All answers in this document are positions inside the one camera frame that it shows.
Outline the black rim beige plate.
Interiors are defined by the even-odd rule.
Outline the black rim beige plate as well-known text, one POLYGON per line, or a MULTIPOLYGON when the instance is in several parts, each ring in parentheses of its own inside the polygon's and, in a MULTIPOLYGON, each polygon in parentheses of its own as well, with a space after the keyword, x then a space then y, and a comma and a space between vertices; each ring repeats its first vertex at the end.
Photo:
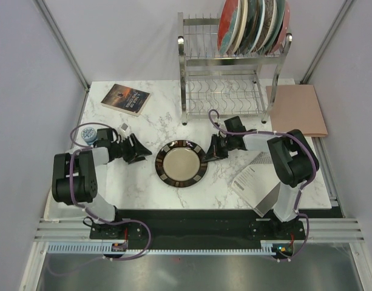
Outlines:
POLYGON ((155 158, 158 177, 167 185, 185 188, 198 183, 206 174, 205 151, 195 142, 175 140, 165 144, 155 158))

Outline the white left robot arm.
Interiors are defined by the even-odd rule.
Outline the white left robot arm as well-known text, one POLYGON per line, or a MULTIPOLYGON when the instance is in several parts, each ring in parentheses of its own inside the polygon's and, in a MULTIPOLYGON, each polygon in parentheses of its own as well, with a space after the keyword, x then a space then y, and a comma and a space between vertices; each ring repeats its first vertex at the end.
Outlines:
POLYGON ((103 223, 107 235, 119 238, 125 225, 116 218, 117 208, 101 195, 96 168, 116 159, 126 164, 144 161, 152 152, 135 134, 122 136, 112 127, 94 130, 94 136, 86 147, 54 156, 51 193, 55 202, 82 210, 103 223))

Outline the red plate blue flower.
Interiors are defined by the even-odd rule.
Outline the red plate blue flower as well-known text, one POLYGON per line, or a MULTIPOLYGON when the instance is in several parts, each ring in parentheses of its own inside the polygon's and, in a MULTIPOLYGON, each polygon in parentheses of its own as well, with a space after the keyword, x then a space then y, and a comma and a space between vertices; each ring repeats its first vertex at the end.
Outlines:
POLYGON ((217 33, 217 48, 220 55, 226 54, 234 41, 240 22, 241 7, 240 0, 225 1, 217 33))

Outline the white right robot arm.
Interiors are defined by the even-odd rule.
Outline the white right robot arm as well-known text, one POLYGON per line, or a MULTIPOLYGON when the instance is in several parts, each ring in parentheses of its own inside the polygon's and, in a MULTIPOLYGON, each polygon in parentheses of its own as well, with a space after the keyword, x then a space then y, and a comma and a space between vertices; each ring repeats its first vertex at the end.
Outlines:
POLYGON ((290 221, 300 215, 299 202, 304 188, 312 183, 319 170, 313 150, 298 129, 286 133, 246 130, 239 116, 225 120, 221 128, 213 120, 213 113, 218 111, 208 111, 208 118, 218 133, 212 135, 203 161, 226 159, 231 150, 267 153, 280 180, 279 195, 273 206, 277 219, 269 223, 269 231, 275 238, 284 238, 291 232, 290 221))

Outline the cream and pink plate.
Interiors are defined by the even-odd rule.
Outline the cream and pink plate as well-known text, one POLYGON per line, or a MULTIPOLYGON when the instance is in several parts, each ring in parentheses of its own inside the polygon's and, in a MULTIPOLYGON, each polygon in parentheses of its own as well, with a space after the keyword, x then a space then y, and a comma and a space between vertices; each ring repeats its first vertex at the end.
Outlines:
POLYGON ((240 47, 240 43, 242 41, 245 28, 246 28, 246 23, 247 23, 247 18, 248 18, 248 0, 241 0, 241 17, 240 17, 240 22, 237 30, 237 34, 228 50, 228 55, 234 55, 236 54, 237 50, 240 47))

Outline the dark blue blossom plate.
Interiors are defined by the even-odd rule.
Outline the dark blue blossom plate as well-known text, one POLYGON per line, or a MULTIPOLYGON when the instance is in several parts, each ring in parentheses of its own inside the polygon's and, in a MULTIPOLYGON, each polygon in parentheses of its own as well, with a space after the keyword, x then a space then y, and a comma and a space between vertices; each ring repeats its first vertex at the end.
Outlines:
POLYGON ((261 1, 259 0, 249 0, 248 1, 248 12, 246 17, 246 26, 245 31, 242 37, 242 41, 240 43, 240 47, 238 52, 240 54, 247 54, 250 49, 250 45, 255 35, 255 31, 257 28, 257 21, 259 18, 259 12, 261 9, 261 1))

